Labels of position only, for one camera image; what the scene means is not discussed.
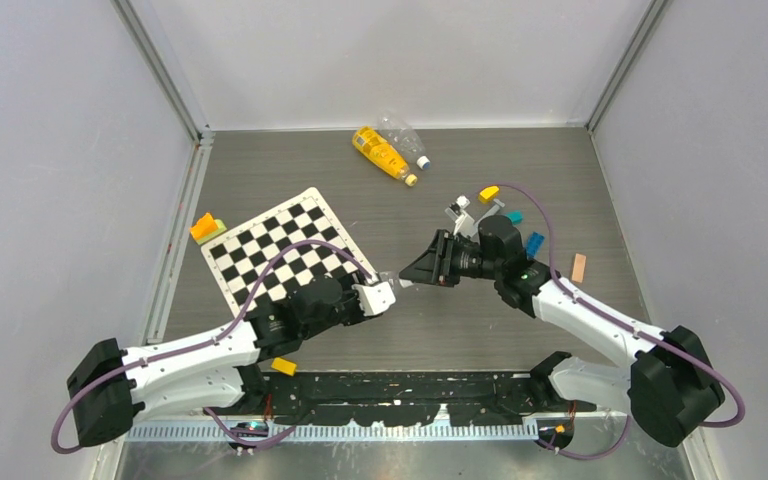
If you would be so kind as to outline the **clear plastic bottle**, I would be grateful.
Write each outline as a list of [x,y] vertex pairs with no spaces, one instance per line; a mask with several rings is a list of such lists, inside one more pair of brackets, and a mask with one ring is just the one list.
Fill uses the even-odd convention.
[[400,278],[397,271],[380,271],[378,278],[381,282],[386,282],[395,295],[399,295],[403,290],[414,285],[412,281]]

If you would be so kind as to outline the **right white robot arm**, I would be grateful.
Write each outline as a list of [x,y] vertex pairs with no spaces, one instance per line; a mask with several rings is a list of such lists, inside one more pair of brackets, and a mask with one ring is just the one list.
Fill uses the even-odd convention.
[[662,330],[595,300],[528,256],[519,229],[505,216],[482,220],[475,238],[437,230],[398,277],[449,288],[462,278],[489,280],[511,308],[573,334],[612,361],[607,367],[564,355],[546,366],[530,385],[544,410],[567,400],[607,407],[631,416],[656,442],[677,447],[725,401],[695,332]]

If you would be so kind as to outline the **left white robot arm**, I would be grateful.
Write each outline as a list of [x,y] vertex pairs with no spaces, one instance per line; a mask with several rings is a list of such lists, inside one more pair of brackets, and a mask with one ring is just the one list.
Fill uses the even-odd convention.
[[183,339],[131,348],[99,341],[67,379],[78,445],[101,445],[139,422],[202,407],[256,413],[267,398],[258,363],[334,326],[376,318],[395,302],[386,281],[318,277],[284,299],[259,301],[241,320]]

